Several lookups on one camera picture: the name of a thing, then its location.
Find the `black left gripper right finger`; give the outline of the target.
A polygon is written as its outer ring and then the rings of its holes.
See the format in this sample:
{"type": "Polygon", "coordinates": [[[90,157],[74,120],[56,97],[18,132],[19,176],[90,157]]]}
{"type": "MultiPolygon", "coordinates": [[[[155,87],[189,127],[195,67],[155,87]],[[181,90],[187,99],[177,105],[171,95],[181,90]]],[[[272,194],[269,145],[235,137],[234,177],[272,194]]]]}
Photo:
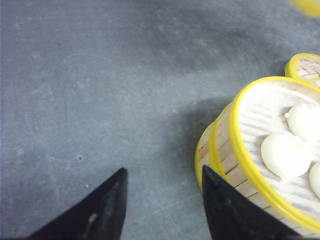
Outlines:
{"type": "Polygon", "coordinates": [[[300,235],[247,200],[209,166],[202,167],[203,204],[213,240],[299,240],[300,235]]]}

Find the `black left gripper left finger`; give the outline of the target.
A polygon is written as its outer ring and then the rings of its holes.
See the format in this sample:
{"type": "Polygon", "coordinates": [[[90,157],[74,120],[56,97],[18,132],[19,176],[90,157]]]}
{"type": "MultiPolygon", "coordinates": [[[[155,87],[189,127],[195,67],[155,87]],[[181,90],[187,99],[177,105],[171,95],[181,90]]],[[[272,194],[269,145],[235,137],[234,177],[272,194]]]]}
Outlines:
{"type": "Polygon", "coordinates": [[[29,240],[119,240],[127,211],[128,171],[120,168],[29,240]]]}

